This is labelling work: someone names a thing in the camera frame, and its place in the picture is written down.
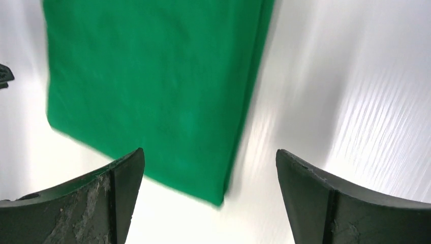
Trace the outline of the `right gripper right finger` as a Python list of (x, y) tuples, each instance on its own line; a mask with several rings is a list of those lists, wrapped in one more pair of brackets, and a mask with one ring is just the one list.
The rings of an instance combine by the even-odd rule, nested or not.
[(296, 155), (276, 152), (296, 243), (430, 243), (430, 204), (356, 185)]

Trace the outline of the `green t shirt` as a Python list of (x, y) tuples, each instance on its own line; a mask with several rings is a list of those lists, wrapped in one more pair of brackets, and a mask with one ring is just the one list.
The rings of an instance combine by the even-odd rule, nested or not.
[(273, 1), (43, 1), (56, 130), (223, 203)]

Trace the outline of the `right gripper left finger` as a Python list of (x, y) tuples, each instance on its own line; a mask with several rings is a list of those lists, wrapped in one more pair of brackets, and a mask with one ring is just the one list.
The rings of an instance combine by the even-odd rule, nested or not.
[(1, 243), (125, 243), (144, 172), (135, 151), (60, 185), (1, 201)]

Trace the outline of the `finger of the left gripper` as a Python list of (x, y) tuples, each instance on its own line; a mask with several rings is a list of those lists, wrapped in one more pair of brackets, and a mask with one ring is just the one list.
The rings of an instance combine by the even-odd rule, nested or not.
[(13, 81), (15, 79), (11, 69), (3, 64), (0, 64), (0, 89), (8, 88), (9, 81)]

